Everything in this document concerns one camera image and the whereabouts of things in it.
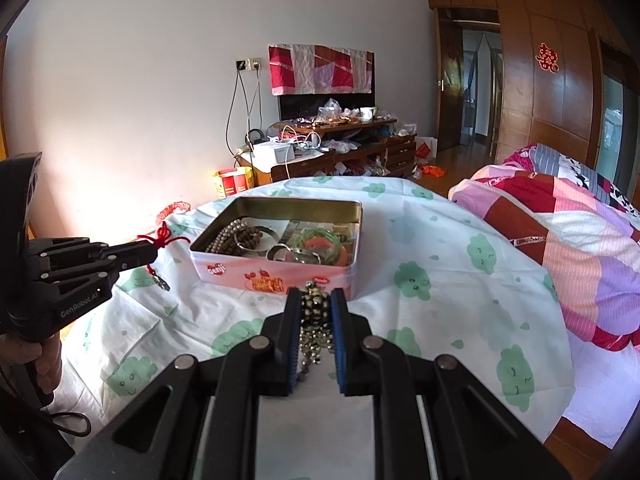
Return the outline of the person's left hand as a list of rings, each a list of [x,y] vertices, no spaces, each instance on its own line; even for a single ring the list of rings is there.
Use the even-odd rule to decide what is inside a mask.
[[[1,367],[12,379],[12,366],[33,362],[38,386],[44,393],[52,393],[61,382],[61,349],[59,333],[42,344],[31,344],[15,334],[5,334],[1,336]]]

